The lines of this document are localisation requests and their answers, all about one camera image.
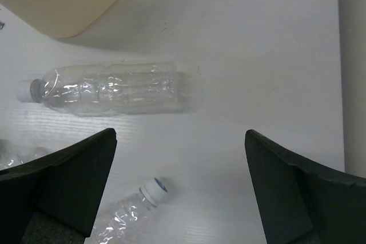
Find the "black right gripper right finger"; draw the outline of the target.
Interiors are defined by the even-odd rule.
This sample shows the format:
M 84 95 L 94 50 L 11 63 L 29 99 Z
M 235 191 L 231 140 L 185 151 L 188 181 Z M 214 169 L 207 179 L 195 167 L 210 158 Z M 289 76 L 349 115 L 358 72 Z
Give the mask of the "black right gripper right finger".
M 365 178 L 255 130 L 245 134 L 245 152 L 267 243 L 365 243 Z

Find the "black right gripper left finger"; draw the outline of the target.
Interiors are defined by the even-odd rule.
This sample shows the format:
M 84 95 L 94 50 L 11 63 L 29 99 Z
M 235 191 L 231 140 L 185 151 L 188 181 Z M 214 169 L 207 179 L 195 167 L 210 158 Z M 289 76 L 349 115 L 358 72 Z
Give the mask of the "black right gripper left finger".
M 102 130 L 36 160 L 1 170 L 1 243 L 84 243 L 117 147 Z

